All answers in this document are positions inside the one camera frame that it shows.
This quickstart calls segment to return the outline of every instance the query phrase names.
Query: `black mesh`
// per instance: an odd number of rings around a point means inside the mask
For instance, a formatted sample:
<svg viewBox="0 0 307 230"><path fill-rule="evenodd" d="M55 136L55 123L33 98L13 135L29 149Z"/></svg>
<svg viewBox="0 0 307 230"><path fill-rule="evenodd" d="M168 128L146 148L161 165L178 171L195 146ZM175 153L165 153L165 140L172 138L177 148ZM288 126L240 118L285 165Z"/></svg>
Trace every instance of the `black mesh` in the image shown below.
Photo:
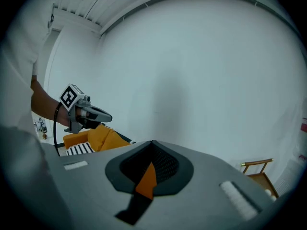
<svg viewBox="0 0 307 230"><path fill-rule="evenodd" d="M172 177L179 168L179 162L176 158L150 143L147 147L125 159L120 164L120 170L135 184L138 184L151 162L155 168L157 184Z"/></svg>

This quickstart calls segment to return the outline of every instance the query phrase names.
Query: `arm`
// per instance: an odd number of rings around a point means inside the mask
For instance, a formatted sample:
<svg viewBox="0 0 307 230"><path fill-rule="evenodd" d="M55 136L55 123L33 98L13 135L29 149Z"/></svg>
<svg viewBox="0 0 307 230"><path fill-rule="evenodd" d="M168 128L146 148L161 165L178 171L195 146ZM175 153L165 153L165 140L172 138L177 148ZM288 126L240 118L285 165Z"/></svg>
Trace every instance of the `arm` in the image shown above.
<svg viewBox="0 0 307 230"><path fill-rule="evenodd" d="M59 104L52 99L37 81L36 76L32 76L31 89L34 91L31 99L31 109L37 115L53 120L54 112ZM68 114L64 106L61 106L58 113L57 122L64 126L69 126Z"/></svg>

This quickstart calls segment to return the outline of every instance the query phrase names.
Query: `orange cloth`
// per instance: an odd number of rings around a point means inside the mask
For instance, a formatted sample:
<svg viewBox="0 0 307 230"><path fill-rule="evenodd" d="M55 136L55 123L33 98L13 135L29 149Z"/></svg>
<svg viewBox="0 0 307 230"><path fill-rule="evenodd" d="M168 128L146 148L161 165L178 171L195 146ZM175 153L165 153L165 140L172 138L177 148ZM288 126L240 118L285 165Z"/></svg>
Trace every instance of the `orange cloth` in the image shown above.
<svg viewBox="0 0 307 230"><path fill-rule="evenodd" d="M153 163L151 162L144 176L142 177L140 183L136 186L135 191L153 200L154 198L153 188L156 186L157 186L157 178L155 175L155 169L154 169Z"/></svg>
<svg viewBox="0 0 307 230"><path fill-rule="evenodd" d="M87 134L88 131L84 131L80 132L79 134L71 134L64 136L63 141L66 149L70 148L71 146L87 142Z"/></svg>
<svg viewBox="0 0 307 230"><path fill-rule="evenodd" d="M130 143L123 140L118 135L118 133L116 133L114 130L111 129L100 151L110 150L113 148L120 148L127 145L130 145Z"/></svg>
<svg viewBox="0 0 307 230"><path fill-rule="evenodd" d="M109 132L112 129L105 127L103 125L98 125L96 129L91 129L88 132L87 138L89 143L91 144L91 148L94 151L100 151L105 140L106 137L108 136Z"/></svg>

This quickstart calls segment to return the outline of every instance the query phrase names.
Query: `striped fabric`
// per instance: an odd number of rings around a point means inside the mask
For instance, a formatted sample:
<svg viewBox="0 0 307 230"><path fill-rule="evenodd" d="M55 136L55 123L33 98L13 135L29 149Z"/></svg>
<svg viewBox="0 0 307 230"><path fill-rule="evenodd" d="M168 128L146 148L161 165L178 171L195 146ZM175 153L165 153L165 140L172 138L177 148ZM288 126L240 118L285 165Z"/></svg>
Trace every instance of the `striped fabric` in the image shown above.
<svg viewBox="0 0 307 230"><path fill-rule="evenodd" d="M90 143L87 141L85 143L80 143L80 144L77 144L77 145L74 145L68 148L66 151L66 154L70 156L70 155L92 153L92 152L95 152L95 151L91 148Z"/></svg>

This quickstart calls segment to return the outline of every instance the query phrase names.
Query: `white t-shirt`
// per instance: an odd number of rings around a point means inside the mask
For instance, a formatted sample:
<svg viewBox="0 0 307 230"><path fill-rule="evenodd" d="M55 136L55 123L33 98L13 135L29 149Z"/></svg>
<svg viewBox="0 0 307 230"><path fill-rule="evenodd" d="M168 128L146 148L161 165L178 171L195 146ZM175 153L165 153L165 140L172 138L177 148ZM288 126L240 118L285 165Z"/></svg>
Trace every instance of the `white t-shirt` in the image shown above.
<svg viewBox="0 0 307 230"><path fill-rule="evenodd" d="M31 118L31 78L51 32L55 0L28 0L0 46L0 125L35 134Z"/></svg>

